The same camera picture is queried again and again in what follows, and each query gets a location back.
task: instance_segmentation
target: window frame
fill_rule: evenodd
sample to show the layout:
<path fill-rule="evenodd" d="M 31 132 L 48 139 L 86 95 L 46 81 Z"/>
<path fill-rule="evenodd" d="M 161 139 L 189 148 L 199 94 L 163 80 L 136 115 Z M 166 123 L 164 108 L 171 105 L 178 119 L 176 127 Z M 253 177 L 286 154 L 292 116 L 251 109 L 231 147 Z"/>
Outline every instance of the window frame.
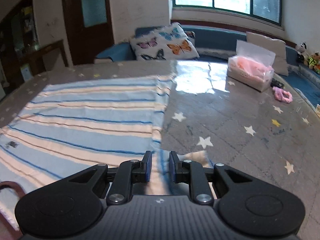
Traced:
<path fill-rule="evenodd" d="M 211 9 L 211 10 L 215 10 L 215 11 L 231 12 L 231 13 L 236 13 L 236 14 L 252 17 L 252 18 L 255 18 L 255 19 L 258 19 L 258 20 L 262 20 L 262 21 L 265 21 L 265 22 L 268 22 L 268 23 L 272 23 L 272 24 L 277 25 L 277 26 L 282 26 L 282 0 L 280 0 L 279 22 L 275 22 L 275 21 L 269 20 L 267 18 L 263 18 L 261 16 L 254 15 L 253 14 L 253 0 L 250 0 L 250 14 L 237 12 L 237 11 L 232 11 L 232 10 L 228 10 L 228 9 L 216 8 L 216 7 L 214 7 L 214 0 L 212 0 L 212 7 L 200 6 L 200 5 L 177 5 L 176 4 L 176 0 L 172 0 L 172 6 L 173 7 L 179 7 L 179 8 L 206 8 L 206 9 Z"/>

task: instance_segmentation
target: purple butterfly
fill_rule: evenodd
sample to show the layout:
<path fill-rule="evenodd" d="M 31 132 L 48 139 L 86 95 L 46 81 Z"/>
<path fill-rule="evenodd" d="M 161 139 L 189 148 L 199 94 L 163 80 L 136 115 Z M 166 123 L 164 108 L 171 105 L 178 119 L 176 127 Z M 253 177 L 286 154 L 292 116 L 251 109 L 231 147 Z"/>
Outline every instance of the purple butterfly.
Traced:
<path fill-rule="evenodd" d="M 151 41 L 145 41 L 145 42 L 139 42 L 137 43 L 138 46 L 140 46 L 142 49 L 147 49 L 149 47 L 155 47 L 158 45 L 156 42 L 156 37 L 152 38 Z"/>

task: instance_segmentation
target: orange butterfly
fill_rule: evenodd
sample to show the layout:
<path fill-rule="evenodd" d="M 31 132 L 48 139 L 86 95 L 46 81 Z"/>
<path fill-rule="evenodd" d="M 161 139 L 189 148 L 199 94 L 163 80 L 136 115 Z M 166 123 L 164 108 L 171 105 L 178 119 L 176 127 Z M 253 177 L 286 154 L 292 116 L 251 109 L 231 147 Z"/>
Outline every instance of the orange butterfly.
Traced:
<path fill-rule="evenodd" d="M 184 50 L 186 51 L 192 51 L 191 47 L 189 46 L 189 43 L 187 40 L 184 40 L 180 45 L 179 44 L 167 44 L 167 46 L 172 49 L 172 53 L 174 55 L 179 55 L 180 51 L 184 53 Z"/>

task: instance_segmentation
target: striped towel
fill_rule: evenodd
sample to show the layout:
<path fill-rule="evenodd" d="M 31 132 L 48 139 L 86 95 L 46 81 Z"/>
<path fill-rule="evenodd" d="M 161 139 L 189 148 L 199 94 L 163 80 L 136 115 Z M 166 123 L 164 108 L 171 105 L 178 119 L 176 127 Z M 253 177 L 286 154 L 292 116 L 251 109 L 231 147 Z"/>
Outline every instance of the striped towel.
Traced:
<path fill-rule="evenodd" d="M 0 181 L 26 193 L 97 163 L 117 167 L 153 153 L 147 194 L 165 194 L 164 111 L 172 76 L 83 81 L 49 85 L 0 135 Z M 17 226 L 15 193 L 0 193 L 0 211 Z"/>

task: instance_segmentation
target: wooden door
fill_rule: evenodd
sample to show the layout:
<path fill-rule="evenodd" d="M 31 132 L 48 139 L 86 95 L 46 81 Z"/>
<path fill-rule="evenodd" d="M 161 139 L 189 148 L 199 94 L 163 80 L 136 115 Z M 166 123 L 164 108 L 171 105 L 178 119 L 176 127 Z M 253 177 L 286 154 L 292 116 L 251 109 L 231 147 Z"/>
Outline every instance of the wooden door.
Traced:
<path fill-rule="evenodd" d="M 62 0 L 74 65 L 93 63 L 114 44 L 109 0 Z"/>

